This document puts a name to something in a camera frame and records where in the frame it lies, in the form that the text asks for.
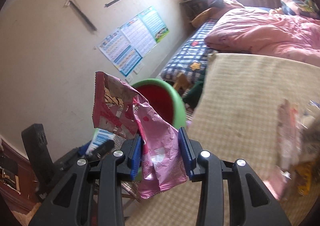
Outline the white blue carton box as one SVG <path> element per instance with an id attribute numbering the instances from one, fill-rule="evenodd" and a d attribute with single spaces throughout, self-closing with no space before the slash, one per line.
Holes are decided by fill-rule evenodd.
<path id="1" fill-rule="evenodd" d="M 85 154 L 86 155 L 91 154 L 95 149 L 97 149 L 103 143 L 110 141 L 110 140 L 113 141 L 115 137 L 116 137 L 116 135 L 109 132 L 109 131 L 106 131 L 106 130 L 103 130 L 100 128 L 95 128 L 92 140 L 89 143 Z"/>

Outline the pink snack wrapper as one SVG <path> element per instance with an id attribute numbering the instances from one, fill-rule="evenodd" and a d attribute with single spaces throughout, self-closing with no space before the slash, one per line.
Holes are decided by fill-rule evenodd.
<path id="1" fill-rule="evenodd" d="M 148 100 L 126 82 L 102 71 L 95 73 L 93 125 L 125 139 L 142 137 L 143 199 L 187 181 L 178 147 L 178 130 L 167 123 Z"/>

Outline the yellow black snack bag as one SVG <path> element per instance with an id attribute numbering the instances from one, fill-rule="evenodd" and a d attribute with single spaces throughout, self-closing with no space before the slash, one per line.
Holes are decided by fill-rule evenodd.
<path id="1" fill-rule="evenodd" d="M 313 182 L 319 182 L 319 165 L 316 161 L 303 162 L 295 167 L 297 192 L 306 196 Z"/>

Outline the red bin with green rim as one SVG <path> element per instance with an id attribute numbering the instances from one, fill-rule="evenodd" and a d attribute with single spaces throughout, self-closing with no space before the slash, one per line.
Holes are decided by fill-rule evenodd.
<path id="1" fill-rule="evenodd" d="M 184 103 L 178 92 L 167 82 L 149 78 L 132 85 L 149 102 L 150 106 L 167 123 L 176 129 L 185 127 L 187 115 Z"/>

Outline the yellow checkered bed mat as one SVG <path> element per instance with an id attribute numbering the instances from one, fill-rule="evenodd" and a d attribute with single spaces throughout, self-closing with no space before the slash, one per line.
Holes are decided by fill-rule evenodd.
<path id="1" fill-rule="evenodd" d="M 300 111 L 319 101 L 319 67 L 252 54 L 213 58 L 187 134 L 222 160 L 246 160 L 266 180 L 277 161 L 277 108 L 284 99 Z M 187 181 L 142 201 L 125 225 L 195 225 L 200 191 L 201 183 Z M 292 225 L 306 218 L 318 196 L 313 184 L 307 196 L 292 192 L 281 201 Z"/>

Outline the wooden chair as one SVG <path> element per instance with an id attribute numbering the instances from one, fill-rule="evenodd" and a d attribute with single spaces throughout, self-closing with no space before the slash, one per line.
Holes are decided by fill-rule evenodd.
<path id="1" fill-rule="evenodd" d="M 188 81 L 187 77 L 183 73 L 179 73 L 176 77 L 176 81 L 172 86 L 178 94 L 182 97 L 193 85 Z"/>

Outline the blue checkered bed sheet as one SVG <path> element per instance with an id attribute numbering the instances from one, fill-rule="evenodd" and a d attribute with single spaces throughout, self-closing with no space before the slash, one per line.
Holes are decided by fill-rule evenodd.
<path id="1" fill-rule="evenodd" d="M 208 55 L 213 53 L 204 39 L 216 23 L 209 19 L 182 45 L 160 73 L 164 81 L 174 83 L 179 74 L 184 74 L 190 84 L 199 79 L 207 67 Z"/>

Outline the pink quilt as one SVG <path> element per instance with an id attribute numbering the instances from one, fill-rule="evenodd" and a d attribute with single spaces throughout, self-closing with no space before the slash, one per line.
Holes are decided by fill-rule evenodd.
<path id="1" fill-rule="evenodd" d="M 235 0 L 214 0 L 217 23 L 204 39 L 215 50 L 249 52 L 319 66 L 319 20 L 272 9 L 245 7 Z"/>

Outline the dark wooden nightstand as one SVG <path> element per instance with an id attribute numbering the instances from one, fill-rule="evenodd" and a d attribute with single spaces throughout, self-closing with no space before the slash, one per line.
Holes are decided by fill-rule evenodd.
<path id="1" fill-rule="evenodd" d="M 179 4 L 184 9 L 189 21 L 209 8 L 208 0 L 184 0 Z"/>

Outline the orange pillow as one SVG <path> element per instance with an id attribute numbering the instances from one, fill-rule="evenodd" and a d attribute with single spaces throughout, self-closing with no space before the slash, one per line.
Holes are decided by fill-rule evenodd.
<path id="1" fill-rule="evenodd" d="M 200 13 L 199 15 L 197 15 L 192 21 L 191 21 L 191 25 L 194 28 L 199 28 L 201 27 L 207 20 L 209 19 L 213 19 L 214 15 L 216 15 L 218 9 L 215 7 L 209 8 L 205 11 L 203 11 L 202 13 Z"/>

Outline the wall chart posters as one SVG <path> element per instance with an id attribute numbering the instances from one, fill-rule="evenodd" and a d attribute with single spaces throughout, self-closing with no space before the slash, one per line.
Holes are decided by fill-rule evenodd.
<path id="1" fill-rule="evenodd" d="M 97 44 L 97 49 L 125 77 L 169 33 L 154 7 L 150 6 Z"/>

